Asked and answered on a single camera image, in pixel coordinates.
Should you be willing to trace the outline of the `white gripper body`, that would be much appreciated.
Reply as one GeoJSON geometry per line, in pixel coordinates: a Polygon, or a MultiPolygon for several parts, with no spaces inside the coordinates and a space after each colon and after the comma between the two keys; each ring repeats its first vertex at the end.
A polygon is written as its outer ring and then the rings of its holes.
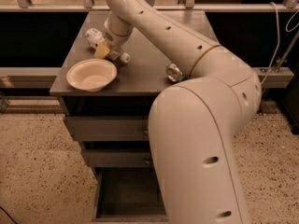
{"type": "Polygon", "coordinates": [[[104,39],[110,49],[107,57],[110,60],[129,60],[130,55],[125,53],[121,46],[127,42],[134,26],[121,20],[119,17],[108,17],[104,23],[104,39]]]}

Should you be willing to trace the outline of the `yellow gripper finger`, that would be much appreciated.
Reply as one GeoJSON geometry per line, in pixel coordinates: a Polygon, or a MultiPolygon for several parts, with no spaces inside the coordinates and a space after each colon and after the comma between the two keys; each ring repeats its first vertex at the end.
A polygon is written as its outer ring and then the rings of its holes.
{"type": "Polygon", "coordinates": [[[106,41],[101,41],[97,44],[94,57],[97,59],[105,59],[109,53],[110,53],[110,48],[108,43],[106,41]]]}

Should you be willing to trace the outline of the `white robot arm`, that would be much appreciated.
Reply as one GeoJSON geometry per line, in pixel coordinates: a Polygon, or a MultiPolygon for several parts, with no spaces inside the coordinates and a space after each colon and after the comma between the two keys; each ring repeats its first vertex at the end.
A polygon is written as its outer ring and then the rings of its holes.
{"type": "Polygon", "coordinates": [[[187,76],[163,90],[149,112],[169,224],[251,224],[233,137],[258,110],[260,79],[230,50],[154,9],[154,0],[106,1],[107,44],[120,46],[137,29],[187,76]]]}

